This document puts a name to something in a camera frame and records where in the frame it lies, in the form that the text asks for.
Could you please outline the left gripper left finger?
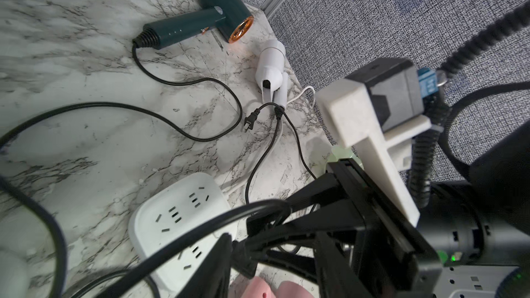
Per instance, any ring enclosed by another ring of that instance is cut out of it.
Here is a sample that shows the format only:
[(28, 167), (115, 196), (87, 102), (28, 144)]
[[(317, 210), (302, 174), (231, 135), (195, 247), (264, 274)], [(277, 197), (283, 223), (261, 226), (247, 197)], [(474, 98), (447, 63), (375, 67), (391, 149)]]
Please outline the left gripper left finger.
[(228, 297), (232, 250), (232, 238), (225, 233), (177, 297)]

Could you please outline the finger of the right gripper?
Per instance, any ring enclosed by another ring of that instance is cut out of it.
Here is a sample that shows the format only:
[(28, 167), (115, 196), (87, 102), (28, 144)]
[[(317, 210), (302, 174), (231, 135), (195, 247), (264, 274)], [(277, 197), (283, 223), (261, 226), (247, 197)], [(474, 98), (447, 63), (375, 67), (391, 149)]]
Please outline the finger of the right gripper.
[(281, 252), (285, 245), (313, 248), (318, 233), (328, 234), (333, 243), (353, 243), (365, 221), (353, 211), (316, 211), (274, 226), (274, 213), (247, 219), (247, 238), (233, 242), (231, 267), (247, 278), (255, 275), (258, 264), (293, 273), (305, 280), (316, 280), (316, 262), (310, 257)]
[(253, 236), (263, 231), (269, 223), (286, 219), (292, 212), (298, 212), (314, 204), (327, 206), (345, 199), (346, 193), (333, 173), (326, 173), (288, 197), (287, 211), (262, 211), (247, 219), (247, 234)]

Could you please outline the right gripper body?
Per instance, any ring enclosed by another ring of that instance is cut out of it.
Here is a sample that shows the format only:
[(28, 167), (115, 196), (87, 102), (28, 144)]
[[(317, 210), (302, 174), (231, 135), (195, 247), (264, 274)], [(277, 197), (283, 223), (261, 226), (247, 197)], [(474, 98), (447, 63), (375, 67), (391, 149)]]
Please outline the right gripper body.
[(433, 297), (442, 272), (436, 251), (351, 159), (327, 165), (364, 221), (352, 269), (374, 297)]

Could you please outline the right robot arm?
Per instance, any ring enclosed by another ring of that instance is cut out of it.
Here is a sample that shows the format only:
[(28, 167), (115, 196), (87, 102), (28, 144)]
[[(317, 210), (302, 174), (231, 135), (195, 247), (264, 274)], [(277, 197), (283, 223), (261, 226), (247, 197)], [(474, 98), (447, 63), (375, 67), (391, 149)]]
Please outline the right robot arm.
[(433, 297), (443, 268), (516, 267), (496, 295), (529, 295), (529, 124), (473, 163), (449, 145), (468, 106), (528, 82), (472, 92), (452, 106), (444, 87), (466, 65), (529, 25), (523, 4), (488, 25), (436, 70), (380, 58), (316, 94), (335, 140), (357, 150), (291, 195), (288, 221), (267, 211), (233, 243), (231, 265), (246, 277), (259, 264), (319, 286), (322, 297)]

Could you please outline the pink dryer front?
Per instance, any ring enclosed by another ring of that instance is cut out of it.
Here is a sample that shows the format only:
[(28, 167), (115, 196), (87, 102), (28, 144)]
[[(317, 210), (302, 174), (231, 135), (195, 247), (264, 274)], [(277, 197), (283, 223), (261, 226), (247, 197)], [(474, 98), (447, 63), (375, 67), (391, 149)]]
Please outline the pink dryer front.
[(264, 277), (236, 277), (229, 286), (228, 297), (319, 297), (317, 287), (294, 277), (272, 281)]

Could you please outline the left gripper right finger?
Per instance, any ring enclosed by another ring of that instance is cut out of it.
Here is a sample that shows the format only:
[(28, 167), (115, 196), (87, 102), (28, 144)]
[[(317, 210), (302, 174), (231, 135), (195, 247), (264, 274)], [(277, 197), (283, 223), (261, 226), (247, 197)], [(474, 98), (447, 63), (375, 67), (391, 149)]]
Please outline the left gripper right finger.
[(332, 239), (317, 232), (313, 244), (320, 297), (372, 297)]

